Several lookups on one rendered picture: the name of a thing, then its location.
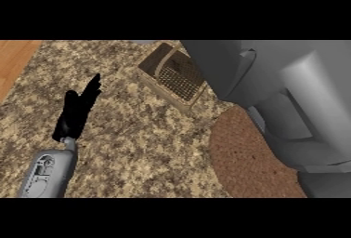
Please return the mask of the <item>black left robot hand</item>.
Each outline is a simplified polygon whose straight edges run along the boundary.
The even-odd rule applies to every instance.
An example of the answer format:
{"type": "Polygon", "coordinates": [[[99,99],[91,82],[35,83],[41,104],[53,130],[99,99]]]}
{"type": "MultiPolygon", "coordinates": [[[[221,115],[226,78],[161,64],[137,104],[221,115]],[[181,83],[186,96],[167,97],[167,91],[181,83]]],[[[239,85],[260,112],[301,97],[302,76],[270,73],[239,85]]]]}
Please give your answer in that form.
{"type": "Polygon", "coordinates": [[[96,74],[87,83],[81,94],[69,90],[65,95],[63,111],[60,113],[52,138],[60,141],[71,137],[78,139],[84,130],[88,113],[102,93],[100,74],[96,74]]]}

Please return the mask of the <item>brown woven placemat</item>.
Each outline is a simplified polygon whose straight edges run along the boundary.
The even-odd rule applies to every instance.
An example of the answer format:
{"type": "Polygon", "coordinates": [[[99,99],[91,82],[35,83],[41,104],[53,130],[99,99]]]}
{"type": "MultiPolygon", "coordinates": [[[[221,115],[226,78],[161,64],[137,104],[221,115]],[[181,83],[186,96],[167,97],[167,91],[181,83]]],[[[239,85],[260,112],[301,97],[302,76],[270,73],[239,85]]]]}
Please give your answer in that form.
{"type": "Polygon", "coordinates": [[[305,197],[296,171],[276,158],[248,113],[237,105],[217,117],[208,152],[217,179],[232,197],[305,197]]]}

